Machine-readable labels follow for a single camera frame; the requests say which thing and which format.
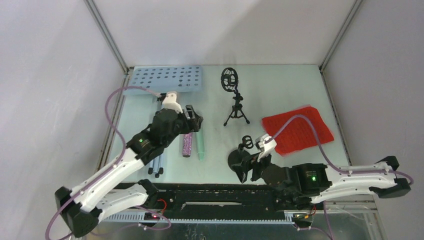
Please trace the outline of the black round base mic stand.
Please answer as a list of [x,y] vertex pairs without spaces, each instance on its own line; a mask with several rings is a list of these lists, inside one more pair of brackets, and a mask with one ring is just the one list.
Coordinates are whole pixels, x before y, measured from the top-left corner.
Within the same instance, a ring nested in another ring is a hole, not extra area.
[[247,150],[250,150],[253,147],[254,142],[252,137],[250,135],[243,136],[238,147],[231,151],[227,157],[228,166],[233,172],[236,172],[236,167],[242,163],[243,158],[250,155]]

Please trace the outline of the pink glitter microphone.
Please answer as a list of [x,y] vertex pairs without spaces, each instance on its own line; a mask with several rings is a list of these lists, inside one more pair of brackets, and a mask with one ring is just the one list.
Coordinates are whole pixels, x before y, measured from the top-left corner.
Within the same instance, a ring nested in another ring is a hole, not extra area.
[[192,154],[193,133],[187,133],[183,136],[182,156],[189,158]]

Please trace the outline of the light blue music stand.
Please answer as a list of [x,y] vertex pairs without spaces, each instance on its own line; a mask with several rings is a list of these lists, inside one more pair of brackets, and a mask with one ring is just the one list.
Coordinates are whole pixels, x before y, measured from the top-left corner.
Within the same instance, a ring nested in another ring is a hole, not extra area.
[[180,135],[199,132],[204,119],[192,105],[182,107],[176,91],[159,92],[151,86],[127,86],[122,90],[146,91],[155,96],[161,105],[151,123],[123,145],[122,157],[116,165],[118,170],[123,171],[125,179],[161,156]]

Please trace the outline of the red sheet music page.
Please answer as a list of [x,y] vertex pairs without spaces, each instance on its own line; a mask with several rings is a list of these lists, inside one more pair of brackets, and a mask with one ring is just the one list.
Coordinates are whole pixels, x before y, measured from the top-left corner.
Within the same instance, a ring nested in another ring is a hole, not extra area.
[[[334,135],[323,121],[319,111],[311,105],[264,117],[261,119],[261,124],[265,132],[272,137],[295,115],[303,115],[310,120],[322,145],[334,141]],[[292,120],[275,138],[275,141],[277,143],[275,151],[283,157],[318,145],[313,130],[306,120],[300,117]]]

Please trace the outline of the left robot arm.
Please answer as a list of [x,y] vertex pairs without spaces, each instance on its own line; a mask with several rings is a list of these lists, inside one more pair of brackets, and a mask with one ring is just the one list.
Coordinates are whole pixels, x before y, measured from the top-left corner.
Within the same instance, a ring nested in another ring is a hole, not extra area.
[[127,189],[111,190],[159,157],[179,135],[198,132],[203,120],[192,105],[186,109],[164,106],[145,129],[124,144],[123,151],[113,161],[71,189],[60,187],[54,194],[56,205],[71,233],[80,238],[103,219],[124,209],[156,206],[158,190],[147,179]]

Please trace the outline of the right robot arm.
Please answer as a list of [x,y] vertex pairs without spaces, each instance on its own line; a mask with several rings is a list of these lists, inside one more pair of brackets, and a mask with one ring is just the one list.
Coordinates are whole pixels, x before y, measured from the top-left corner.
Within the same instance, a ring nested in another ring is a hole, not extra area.
[[271,155],[261,160],[257,157],[257,154],[234,150],[227,163],[241,183],[262,179],[272,189],[278,210],[303,210],[330,199],[353,195],[398,198],[411,190],[407,178],[395,172],[399,167],[395,156],[385,157],[373,165],[336,169],[323,163],[281,167],[271,162]]

